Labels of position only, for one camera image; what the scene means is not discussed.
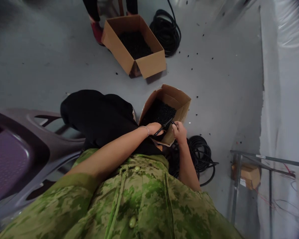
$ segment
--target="black pants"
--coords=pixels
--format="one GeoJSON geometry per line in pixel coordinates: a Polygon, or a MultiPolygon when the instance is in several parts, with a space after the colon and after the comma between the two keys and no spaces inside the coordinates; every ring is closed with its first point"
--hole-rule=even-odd
{"type": "MultiPolygon", "coordinates": [[[[99,22],[100,16],[97,10],[97,0],[83,0],[87,12],[94,21],[99,22]]],[[[126,0],[127,11],[131,14],[137,14],[137,0],[126,0]]]]}
{"type": "MultiPolygon", "coordinates": [[[[113,94],[81,90],[69,95],[60,110],[64,123],[85,136],[84,150],[101,148],[138,128],[132,105],[113,94]]],[[[162,154],[150,138],[146,138],[133,153],[162,154]]]]}

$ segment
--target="cardboard box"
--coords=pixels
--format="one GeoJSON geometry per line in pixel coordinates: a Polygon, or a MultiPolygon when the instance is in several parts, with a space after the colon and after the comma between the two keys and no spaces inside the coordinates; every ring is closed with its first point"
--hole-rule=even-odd
{"type": "Polygon", "coordinates": [[[112,52],[126,74],[148,78],[166,70],[165,52],[144,19],[140,15],[124,16],[105,21],[102,43],[112,52]],[[153,54],[134,60],[119,35],[123,32],[140,31],[153,54]]]}
{"type": "MultiPolygon", "coordinates": [[[[236,179],[236,164],[232,165],[232,179],[236,179]]],[[[240,184],[253,190],[260,183],[259,168],[252,164],[242,164],[240,184]]]]}
{"type": "MultiPolygon", "coordinates": [[[[144,118],[146,112],[151,107],[156,98],[176,109],[176,114],[173,118],[173,121],[181,121],[182,123],[185,122],[191,98],[181,90],[163,84],[160,89],[155,90],[149,96],[143,107],[139,124],[142,122],[142,119],[144,118]]],[[[170,125],[162,141],[154,141],[158,144],[170,147],[173,144],[174,140],[175,138],[172,130],[172,125],[170,125]]]]}

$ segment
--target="black debris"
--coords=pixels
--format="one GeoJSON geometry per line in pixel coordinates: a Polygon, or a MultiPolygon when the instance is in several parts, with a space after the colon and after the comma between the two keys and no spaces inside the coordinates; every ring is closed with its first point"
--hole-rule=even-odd
{"type": "Polygon", "coordinates": [[[123,32],[120,34],[119,39],[134,60],[153,54],[140,31],[131,33],[123,32]]]}
{"type": "MultiPolygon", "coordinates": [[[[171,118],[174,118],[176,110],[164,102],[155,99],[151,107],[148,109],[140,125],[148,125],[149,123],[158,122],[161,125],[165,124],[171,118]]],[[[163,129],[168,130],[170,123],[168,123],[163,129]]],[[[153,137],[160,141],[163,139],[166,133],[160,136],[153,137]]]]}

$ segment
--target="hand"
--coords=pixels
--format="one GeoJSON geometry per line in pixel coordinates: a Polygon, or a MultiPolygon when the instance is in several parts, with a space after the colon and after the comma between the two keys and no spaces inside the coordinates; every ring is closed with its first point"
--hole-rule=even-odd
{"type": "MultiPolygon", "coordinates": [[[[162,127],[162,125],[160,123],[150,123],[146,126],[148,128],[148,130],[150,131],[149,135],[154,135],[156,134],[157,131],[159,131],[159,129],[162,127]]],[[[161,130],[157,135],[161,135],[163,134],[163,130],[161,130]]]]}
{"type": "Polygon", "coordinates": [[[177,140],[178,144],[187,144],[187,130],[185,129],[182,122],[175,121],[175,124],[172,125],[174,137],[177,140]]]}

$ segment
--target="bracelet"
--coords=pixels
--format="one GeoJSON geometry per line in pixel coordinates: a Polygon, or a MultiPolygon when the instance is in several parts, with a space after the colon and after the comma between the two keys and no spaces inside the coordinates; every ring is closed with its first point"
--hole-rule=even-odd
{"type": "Polygon", "coordinates": [[[148,130],[148,132],[150,131],[146,126],[140,126],[139,128],[141,128],[141,127],[146,128],[146,129],[148,130]]]}

